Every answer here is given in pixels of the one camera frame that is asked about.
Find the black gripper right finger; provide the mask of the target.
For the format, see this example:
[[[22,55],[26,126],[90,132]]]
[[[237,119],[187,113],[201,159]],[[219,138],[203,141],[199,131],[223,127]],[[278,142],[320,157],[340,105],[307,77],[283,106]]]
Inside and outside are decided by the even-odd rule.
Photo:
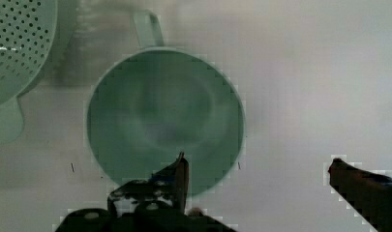
[[[329,185],[377,232],[392,232],[392,178],[356,168],[335,158]]]

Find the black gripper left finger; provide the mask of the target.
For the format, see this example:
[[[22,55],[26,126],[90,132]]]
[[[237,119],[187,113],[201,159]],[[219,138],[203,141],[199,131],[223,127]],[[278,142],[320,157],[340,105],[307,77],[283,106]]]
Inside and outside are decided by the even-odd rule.
[[[199,208],[185,212],[189,171],[181,152],[149,179],[112,191],[106,209],[75,210],[54,232],[237,232]]]

